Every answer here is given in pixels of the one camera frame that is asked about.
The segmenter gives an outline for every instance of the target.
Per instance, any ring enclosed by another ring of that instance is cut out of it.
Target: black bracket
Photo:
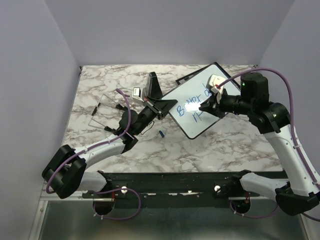
[[[75,150],[69,145],[60,147],[42,172],[44,180],[48,182],[57,168],[74,154]],[[57,173],[50,185],[61,199],[69,197],[78,189],[87,166],[86,161],[79,156],[73,158],[70,163],[70,166],[64,166]]]

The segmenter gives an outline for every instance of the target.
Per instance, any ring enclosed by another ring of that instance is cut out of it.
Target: cable tie
[[[300,148],[300,147],[301,147],[301,144],[298,144],[298,145],[296,145],[296,146],[293,146],[294,149]]]

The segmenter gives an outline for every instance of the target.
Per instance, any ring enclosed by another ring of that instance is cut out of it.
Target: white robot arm
[[[228,95],[222,87],[227,81],[212,75],[207,83],[212,96],[201,104],[199,110],[219,118],[226,113],[249,117],[249,121],[274,148],[289,182],[244,171],[238,179],[239,183],[247,192],[276,201],[285,213],[293,216],[319,204],[320,176],[301,146],[295,128],[291,126],[293,121],[288,110],[280,103],[269,102],[268,80],[253,72],[258,70],[241,74],[241,93],[238,96]]]

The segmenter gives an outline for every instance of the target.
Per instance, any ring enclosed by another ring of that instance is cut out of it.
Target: whiteboard
[[[178,101],[169,114],[189,139],[195,139],[219,120],[216,116],[199,111],[200,104],[211,95],[206,85],[212,74],[229,78],[217,65],[212,64],[162,98]],[[234,81],[226,83],[224,88],[228,95],[240,95]]]

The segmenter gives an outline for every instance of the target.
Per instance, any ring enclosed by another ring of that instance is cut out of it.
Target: whiteboard frame
[[[199,73],[201,73],[203,70],[205,70],[206,68],[208,68],[208,67],[210,67],[210,66],[212,66],[212,65],[216,65],[217,68],[218,68],[221,72],[223,72],[223,74],[225,74],[228,78],[231,78],[231,76],[229,75],[229,73],[227,73],[226,70],[224,70],[224,69],[222,68],[222,66],[220,66],[217,62],[214,62],[214,63],[212,63],[212,64],[209,64],[209,65],[201,68],[200,70],[196,70],[196,71],[194,71],[194,72],[192,72],[192,73],[190,73],[190,74],[188,74],[188,75],[186,75],[186,76],[183,76],[183,77],[177,79],[176,82],[178,83],[180,80],[183,80],[183,79],[187,78],[188,76],[193,75],[191,78],[189,78],[189,79],[186,80],[185,82],[181,83],[180,85],[176,86],[175,88],[173,88],[172,90],[170,90],[169,92],[167,92],[165,95],[163,95],[163,97],[166,96],[166,95],[168,95],[169,93],[171,93],[171,92],[174,91],[175,89],[179,88],[180,86],[182,86],[182,85],[185,84],[186,82],[192,80],[193,77],[195,77],[196,75],[198,75]],[[240,84],[238,84],[235,80],[232,80],[231,82],[233,83],[233,85],[234,85],[239,91],[241,90]],[[203,130],[202,132],[200,132],[200,133],[199,133],[198,135],[196,135],[195,137],[189,137],[188,134],[187,134],[187,133],[184,131],[184,129],[179,125],[178,121],[171,115],[170,112],[169,112],[169,115],[170,115],[170,117],[175,121],[175,123],[179,126],[179,128],[182,130],[182,132],[184,133],[184,135],[185,135],[188,139],[190,139],[190,140],[196,139],[197,137],[199,137],[201,134],[203,134],[205,131],[207,131],[209,128],[211,128],[213,125],[215,125],[217,122],[219,122],[219,121],[222,119],[222,118],[219,118],[217,121],[215,121],[214,123],[212,123],[210,126],[208,126],[205,130]]]

